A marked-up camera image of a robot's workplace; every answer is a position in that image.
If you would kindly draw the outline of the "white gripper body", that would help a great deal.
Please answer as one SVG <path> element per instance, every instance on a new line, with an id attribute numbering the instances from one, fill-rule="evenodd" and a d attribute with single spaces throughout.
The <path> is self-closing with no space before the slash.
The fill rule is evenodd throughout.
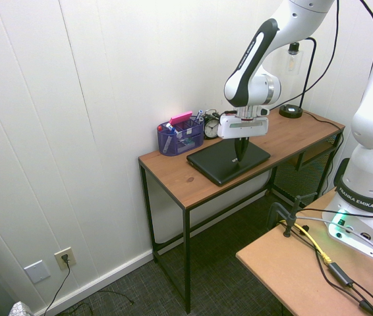
<path id="1" fill-rule="evenodd" d="M 256 117 L 243 120 L 235 115 L 222 115 L 217 135 L 222 139 L 264 136 L 268 132 L 268 118 Z"/>

